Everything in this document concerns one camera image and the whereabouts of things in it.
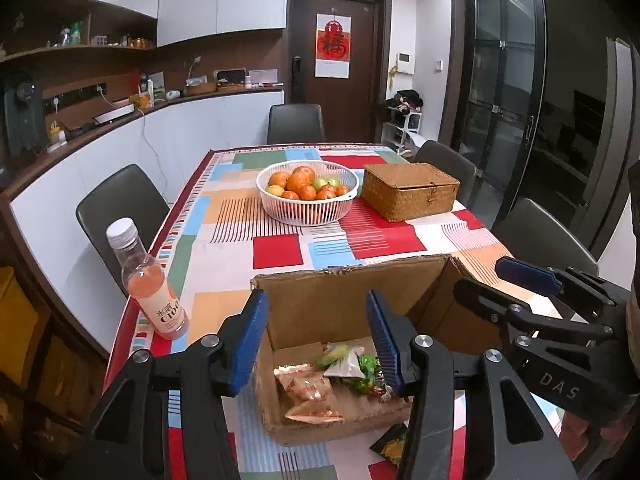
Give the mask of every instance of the pink beverage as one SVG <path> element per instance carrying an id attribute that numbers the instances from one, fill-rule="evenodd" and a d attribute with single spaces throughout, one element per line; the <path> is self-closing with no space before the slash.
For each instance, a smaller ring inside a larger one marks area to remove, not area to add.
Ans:
<path id="1" fill-rule="evenodd" d="M 189 318 L 167 281 L 160 263 L 146 252 L 131 218 L 116 220 L 107 228 L 109 245 L 122 266 L 122 283 L 146 318 L 165 339 L 178 339 Z"/>

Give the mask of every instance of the chinese calligraphy poster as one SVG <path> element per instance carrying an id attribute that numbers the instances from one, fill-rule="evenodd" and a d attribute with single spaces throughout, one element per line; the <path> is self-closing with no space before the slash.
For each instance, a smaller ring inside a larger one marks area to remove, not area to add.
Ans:
<path id="1" fill-rule="evenodd" d="M 351 18 L 318 14 L 316 77 L 349 78 Z"/>

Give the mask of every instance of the chair backrest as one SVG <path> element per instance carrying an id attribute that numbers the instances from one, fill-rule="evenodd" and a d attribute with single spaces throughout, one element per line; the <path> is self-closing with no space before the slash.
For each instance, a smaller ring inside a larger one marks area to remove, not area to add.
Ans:
<path id="1" fill-rule="evenodd" d="M 520 200 L 493 232 L 519 260 L 539 267 L 574 267 L 598 274 L 598 263 L 580 240 L 529 198 Z"/>
<path id="2" fill-rule="evenodd" d="M 474 163 L 436 140 L 427 140 L 415 154 L 413 162 L 426 162 L 459 180 L 458 201 L 467 205 L 476 179 Z"/>
<path id="3" fill-rule="evenodd" d="M 274 105 L 269 112 L 267 144 L 324 142 L 320 105 Z"/>
<path id="4" fill-rule="evenodd" d="M 139 166 L 131 164 L 98 184 L 76 208 L 76 218 L 121 290 L 120 264 L 107 240 L 107 227 L 118 218 L 131 218 L 140 240 L 149 249 L 169 212 L 169 206 Z"/>

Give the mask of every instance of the green patch on tablecloth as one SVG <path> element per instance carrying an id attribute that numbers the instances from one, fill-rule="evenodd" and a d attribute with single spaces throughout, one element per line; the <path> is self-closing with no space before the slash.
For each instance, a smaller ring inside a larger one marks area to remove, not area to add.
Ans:
<path id="1" fill-rule="evenodd" d="M 272 152 L 236 153 L 234 164 L 242 164 L 243 170 L 263 170 L 271 164 L 286 162 L 287 155 L 284 150 Z"/>
<path id="2" fill-rule="evenodd" d="M 335 467 L 328 465 L 325 467 L 315 467 L 313 469 L 301 469 L 295 473 L 275 472 L 275 473 L 240 473 L 242 480 L 282 480 L 283 478 L 295 478 L 296 480 L 338 480 Z"/>
<path id="3" fill-rule="evenodd" d="M 191 247 L 196 237 L 193 235 L 182 235 L 175 246 L 174 259 L 169 268 L 167 279 L 176 296 L 180 298 L 184 280 L 187 277 L 187 269 L 189 269 L 189 260 L 191 259 Z"/>
<path id="4" fill-rule="evenodd" d="M 387 164 L 402 164 L 406 162 L 404 158 L 391 150 L 374 150 L 379 156 L 386 160 Z"/>

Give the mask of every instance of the colorful tablecloth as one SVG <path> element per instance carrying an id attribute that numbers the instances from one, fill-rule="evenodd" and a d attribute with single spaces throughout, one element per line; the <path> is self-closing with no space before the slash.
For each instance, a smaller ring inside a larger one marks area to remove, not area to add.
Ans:
<path id="1" fill-rule="evenodd" d="M 169 282 L 190 316 L 188 333 L 168 342 L 154 334 L 135 301 L 129 300 L 118 330 L 106 378 L 109 384 L 129 355 L 140 348 L 154 355 L 184 350 L 216 333 L 227 316 L 238 313 L 256 274 L 369 265 L 417 254 L 450 253 L 482 282 L 527 301 L 537 314 L 559 317 L 551 302 L 494 272 L 507 249 L 470 211 L 456 202 L 449 213 L 407 222 L 387 222 L 357 198 L 347 216 L 326 226 L 300 228 L 265 215 L 255 188 L 260 170 L 276 162 L 309 159 L 351 168 L 362 182 L 364 165 L 404 160 L 383 146 L 263 146 L 209 152 L 175 203 L 152 247 Z M 174 480 L 184 479 L 180 392 L 170 393 L 169 446 Z M 561 414 L 539 400 L 554 426 Z M 383 431 L 314 446 L 285 448 L 264 432 L 249 384 L 235 399 L 224 399 L 229 439 L 246 480 L 383 480 L 396 470 L 369 450 Z M 451 479 L 462 477 L 465 399 L 456 401 Z"/>

